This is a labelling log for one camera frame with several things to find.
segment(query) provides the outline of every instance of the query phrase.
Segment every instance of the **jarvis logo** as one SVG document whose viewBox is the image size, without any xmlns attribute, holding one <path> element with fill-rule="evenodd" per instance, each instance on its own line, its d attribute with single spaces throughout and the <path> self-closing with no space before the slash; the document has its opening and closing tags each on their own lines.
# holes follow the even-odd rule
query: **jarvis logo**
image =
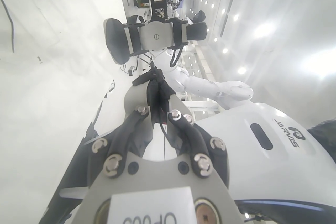
<svg viewBox="0 0 336 224">
<path fill-rule="evenodd" d="M 283 130 L 283 132 L 287 135 L 287 138 L 291 142 L 291 144 L 297 148 L 299 146 L 298 142 L 295 140 L 296 139 L 301 139 L 301 140 L 306 140 L 304 135 L 297 129 L 293 127 L 288 127 L 286 128 L 284 124 L 282 124 L 280 121 L 277 121 L 274 119 L 274 121 L 278 124 L 278 126 Z"/>
</svg>

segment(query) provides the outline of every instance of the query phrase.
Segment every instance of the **white floor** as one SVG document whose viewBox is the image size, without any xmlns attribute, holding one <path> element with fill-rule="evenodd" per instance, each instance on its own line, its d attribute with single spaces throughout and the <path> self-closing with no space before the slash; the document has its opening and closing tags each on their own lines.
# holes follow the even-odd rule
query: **white floor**
<svg viewBox="0 0 336 224">
<path fill-rule="evenodd" d="M 0 5 L 0 223 L 38 223 L 111 81 L 115 126 L 132 79 L 105 45 L 121 0 L 4 0 Z"/>
</svg>

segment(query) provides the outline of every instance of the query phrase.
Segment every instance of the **metal screw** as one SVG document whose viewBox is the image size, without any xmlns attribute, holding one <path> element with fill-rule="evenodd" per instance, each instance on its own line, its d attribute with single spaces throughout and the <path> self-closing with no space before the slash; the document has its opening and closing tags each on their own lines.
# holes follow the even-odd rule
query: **metal screw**
<svg viewBox="0 0 336 224">
<path fill-rule="evenodd" d="M 226 146 L 225 143 L 223 142 L 222 139 L 220 139 L 219 137 L 213 137 L 210 139 L 210 146 L 215 149 L 222 149 L 223 151 L 226 150 Z"/>
<path fill-rule="evenodd" d="M 100 149 L 107 146 L 107 140 L 105 138 L 97 139 L 91 147 L 91 150 L 94 154 L 98 153 Z"/>
<path fill-rule="evenodd" d="M 185 115 L 183 115 L 184 116 L 184 118 L 189 122 L 189 124 L 190 125 L 194 125 L 194 120 L 193 120 L 193 118 L 192 118 L 192 116 L 191 115 L 189 115 L 189 114 L 185 114 Z"/>
<path fill-rule="evenodd" d="M 147 112 L 147 108 L 144 106 L 139 106 L 137 110 L 141 115 L 145 115 Z"/>
<path fill-rule="evenodd" d="M 179 110 L 172 110 L 171 112 L 171 117 L 173 118 L 174 121 L 180 120 L 181 119 L 181 112 Z"/>
<path fill-rule="evenodd" d="M 197 163 L 201 176 L 208 177 L 213 171 L 211 159 L 205 154 L 196 154 L 193 158 Z"/>
<path fill-rule="evenodd" d="M 122 156 L 119 154 L 110 155 L 104 162 L 103 172 L 108 177 L 113 177 L 117 174 L 119 167 L 119 161 L 122 160 Z"/>
</svg>

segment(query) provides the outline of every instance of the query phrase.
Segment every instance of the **ceiling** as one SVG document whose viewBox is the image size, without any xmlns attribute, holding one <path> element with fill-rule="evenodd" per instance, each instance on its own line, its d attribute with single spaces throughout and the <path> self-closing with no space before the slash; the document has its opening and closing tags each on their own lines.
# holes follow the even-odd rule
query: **ceiling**
<svg viewBox="0 0 336 224">
<path fill-rule="evenodd" d="M 217 81 L 246 82 L 254 102 L 268 103 L 305 127 L 336 117 L 335 73 L 321 77 L 302 67 L 312 55 L 336 48 L 335 0 L 185 0 L 184 5 L 191 18 L 199 10 L 206 14 L 208 37 L 199 44 Z M 242 67 L 246 72 L 239 74 Z"/>
</svg>

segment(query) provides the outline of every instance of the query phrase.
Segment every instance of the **ear cushion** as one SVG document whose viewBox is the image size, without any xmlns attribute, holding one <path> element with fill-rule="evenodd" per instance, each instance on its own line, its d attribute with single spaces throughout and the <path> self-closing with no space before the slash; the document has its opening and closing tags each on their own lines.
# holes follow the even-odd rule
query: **ear cushion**
<svg viewBox="0 0 336 224">
<path fill-rule="evenodd" d="M 204 40 L 208 34 L 208 27 L 205 22 L 196 23 L 187 26 L 187 39 L 188 40 Z"/>
<path fill-rule="evenodd" d="M 117 19 L 104 21 L 106 46 L 117 64 L 124 64 L 129 60 L 129 47 L 123 24 Z"/>
</svg>

